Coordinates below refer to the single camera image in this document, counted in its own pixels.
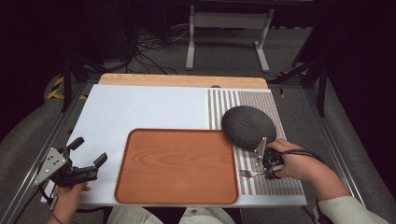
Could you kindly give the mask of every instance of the wooden tray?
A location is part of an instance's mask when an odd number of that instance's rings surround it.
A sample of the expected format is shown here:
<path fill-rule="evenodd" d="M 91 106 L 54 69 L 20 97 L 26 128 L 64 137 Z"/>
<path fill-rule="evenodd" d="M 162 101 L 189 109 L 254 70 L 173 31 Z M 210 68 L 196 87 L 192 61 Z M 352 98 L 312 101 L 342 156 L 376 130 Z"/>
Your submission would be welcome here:
<path fill-rule="evenodd" d="M 135 129 L 115 191 L 128 204 L 232 204 L 233 145 L 219 130 Z"/>

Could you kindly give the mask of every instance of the person's left hand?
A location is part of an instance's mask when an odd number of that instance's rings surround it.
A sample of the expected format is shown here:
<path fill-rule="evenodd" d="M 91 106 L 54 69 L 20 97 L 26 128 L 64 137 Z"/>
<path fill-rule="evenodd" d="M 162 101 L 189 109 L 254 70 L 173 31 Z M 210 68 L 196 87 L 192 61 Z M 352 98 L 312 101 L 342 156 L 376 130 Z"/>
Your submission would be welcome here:
<path fill-rule="evenodd" d="M 73 188 L 59 188 L 55 187 L 53 191 L 58 197 L 58 201 L 53 209 L 53 215 L 55 215 L 62 223 L 70 223 L 73 215 L 75 214 L 80 200 L 80 193 L 82 191 L 89 191 L 91 188 L 88 186 L 88 182 L 75 185 Z M 59 223 L 54 216 L 51 216 L 49 223 Z"/>

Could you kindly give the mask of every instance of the white metal stand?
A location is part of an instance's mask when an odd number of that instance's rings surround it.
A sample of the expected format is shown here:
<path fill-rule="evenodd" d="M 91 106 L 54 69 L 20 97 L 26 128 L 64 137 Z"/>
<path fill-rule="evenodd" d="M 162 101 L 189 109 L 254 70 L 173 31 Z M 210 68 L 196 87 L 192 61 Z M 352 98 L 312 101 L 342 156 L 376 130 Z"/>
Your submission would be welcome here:
<path fill-rule="evenodd" d="M 245 13 L 213 13 L 213 12 L 195 12 L 194 6 L 190 10 L 190 43 L 187 52 L 186 69 L 192 70 L 194 64 L 195 27 L 219 27 L 219 28 L 244 28 L 244 29 L 261 29 L 262 36 L 260 41 L 255 42 L 255 49 L 259 57 L 262 71 L 270 71 L 267 60 L 265 59 L 262 47 L 268 29 L 273 18 L 274 10 L 268 10 L 267 14 L 245 14 Z"/>

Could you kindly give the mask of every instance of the sleeve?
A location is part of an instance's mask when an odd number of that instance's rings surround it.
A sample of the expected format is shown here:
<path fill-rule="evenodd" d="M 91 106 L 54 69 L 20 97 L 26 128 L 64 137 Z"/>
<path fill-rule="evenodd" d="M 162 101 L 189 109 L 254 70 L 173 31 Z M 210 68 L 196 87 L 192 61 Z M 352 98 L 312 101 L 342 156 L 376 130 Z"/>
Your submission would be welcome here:
<path fill-rule="evenodd" d="M 343 196 L 318 202 L 323 215 L 334 224 L 388 224 L 386 220 L 368 211 L 356 198 Z"/>

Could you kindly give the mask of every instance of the gray dome object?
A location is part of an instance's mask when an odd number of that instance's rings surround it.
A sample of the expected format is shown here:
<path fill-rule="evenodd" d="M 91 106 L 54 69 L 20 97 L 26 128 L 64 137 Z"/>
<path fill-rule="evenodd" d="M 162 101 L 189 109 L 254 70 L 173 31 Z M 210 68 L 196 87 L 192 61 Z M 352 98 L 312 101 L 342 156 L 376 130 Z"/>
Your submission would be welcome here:
<path fill-rule="evenodd" d="M 276 126 L 260 109 L 239 105 L 226 111 L 221 118 L 221 128 L 237 147 L 253 151 L 264 137 L 267 143 L 276 140 Z"/>

